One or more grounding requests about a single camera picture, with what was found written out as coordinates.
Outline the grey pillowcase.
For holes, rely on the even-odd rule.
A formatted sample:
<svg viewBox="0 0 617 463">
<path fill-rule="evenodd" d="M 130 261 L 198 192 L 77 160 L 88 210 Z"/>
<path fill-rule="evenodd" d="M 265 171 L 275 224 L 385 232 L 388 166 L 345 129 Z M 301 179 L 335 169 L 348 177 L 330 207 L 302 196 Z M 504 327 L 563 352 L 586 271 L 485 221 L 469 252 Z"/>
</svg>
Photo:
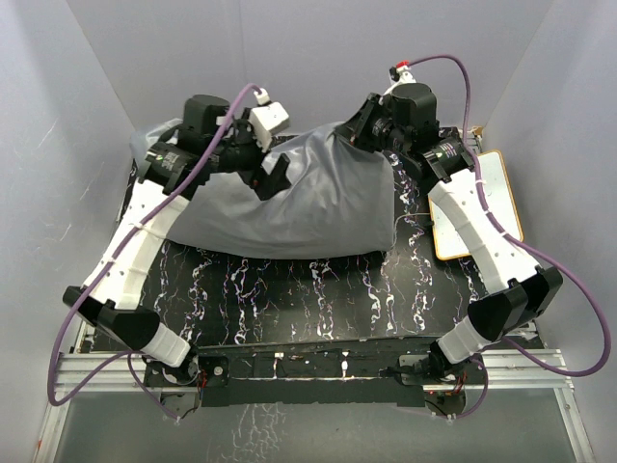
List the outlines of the grey pillowcase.
<svg viewBox="0 0 617 463">
<path fill-rule="evenodd" d="M 349 147 L 329 123 L 273 148 L 290 159 L 290 188 L 261 201 L 237 174 L 201 186 L 169 240 L 252 259 L 325 259 L 387 251 L 394 242 L 394 181 L 380 152 Z"/>
</svg>

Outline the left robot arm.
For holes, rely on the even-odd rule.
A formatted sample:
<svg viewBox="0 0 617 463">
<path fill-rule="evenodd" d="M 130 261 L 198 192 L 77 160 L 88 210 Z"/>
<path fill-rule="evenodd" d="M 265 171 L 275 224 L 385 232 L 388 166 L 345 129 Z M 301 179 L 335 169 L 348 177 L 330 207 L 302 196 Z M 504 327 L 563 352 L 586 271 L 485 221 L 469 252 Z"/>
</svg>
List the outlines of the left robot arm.
<svg viewBox="0 0 617 463">
<path fill-rule="evenodd" d="M 211 176 L 238 174 L 262 201 L 289 188 L 286 155 L 270 171 L 262 166 L 275 136 L 289 126 L 288 113 L 265 91 L 255 97 L 256 107 L 231 119 L 229 127 L 223 126 L 225 99 L 194 95 L 185 102 L 182 120 L 147 149 L 129 205 L 99 264 L 63 296 L 91 326 L 165 365 L 179 385 L 197 378 L 200 363 L 187 340 L 155 310 L 141 306 L 142 287 L 174 222 Z"/>
</svg>

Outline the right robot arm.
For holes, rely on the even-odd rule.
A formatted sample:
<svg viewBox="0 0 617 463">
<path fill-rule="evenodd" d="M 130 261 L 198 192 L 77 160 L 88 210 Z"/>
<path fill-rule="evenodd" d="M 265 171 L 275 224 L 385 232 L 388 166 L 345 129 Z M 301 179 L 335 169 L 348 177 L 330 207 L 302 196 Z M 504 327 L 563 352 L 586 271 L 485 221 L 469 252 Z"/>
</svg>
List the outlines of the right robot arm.
<svg viewBox="0 0 617 463">
<path fill-rule="evenodd" d="M 563 277 L 511 244 L 489 221 L 473 181 L 476 168 L 457 135 L 442 136 L 437 99 L 425 84 L 405 83 L 371 94 L 360 110 L 335 128 L 348 146 L 393 152 L 420 191 L 454 226 L 488 292 L 464 319 L 435 341 L 423 366 L 439 381 L 461 375 L 469 357 L 544 313 Z"/>
</svg>

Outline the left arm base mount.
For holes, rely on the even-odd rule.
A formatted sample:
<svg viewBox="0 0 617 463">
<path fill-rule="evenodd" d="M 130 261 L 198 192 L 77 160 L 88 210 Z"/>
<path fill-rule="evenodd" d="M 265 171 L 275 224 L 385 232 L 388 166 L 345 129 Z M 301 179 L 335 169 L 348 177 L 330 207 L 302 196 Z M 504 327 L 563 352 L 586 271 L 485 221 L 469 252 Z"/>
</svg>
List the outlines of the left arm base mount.
<svg viewBox="0 0 617 463">
<path fill-rule="evenodd" d="M 202 389 L 211 385 L 224 387 L 228 383 L 228 359 L 220 356 L 189 355 L 173 368 L 160 361 L 143 357 L 147 378 L 151 384 L 162 383 L 178 387 Z"/>
</svg>

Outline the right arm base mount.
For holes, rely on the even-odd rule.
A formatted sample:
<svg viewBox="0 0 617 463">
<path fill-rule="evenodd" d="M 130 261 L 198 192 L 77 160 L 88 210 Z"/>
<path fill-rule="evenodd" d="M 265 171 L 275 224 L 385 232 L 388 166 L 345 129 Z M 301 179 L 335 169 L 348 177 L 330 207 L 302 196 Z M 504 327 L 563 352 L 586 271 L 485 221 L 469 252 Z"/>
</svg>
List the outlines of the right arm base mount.
<svg viewBox="0 0 617 463">
<path fill-rule="evenodd" d="M 403 386 L 445 385 L 448 395 L 460 393 L 474 376 L 476 364 L 471 357 L 462 363 L 451 365 L 432 354 L 401 355 L 393 366 L 382 368 L 379 375 L 393 378 Z"/>
</svg>

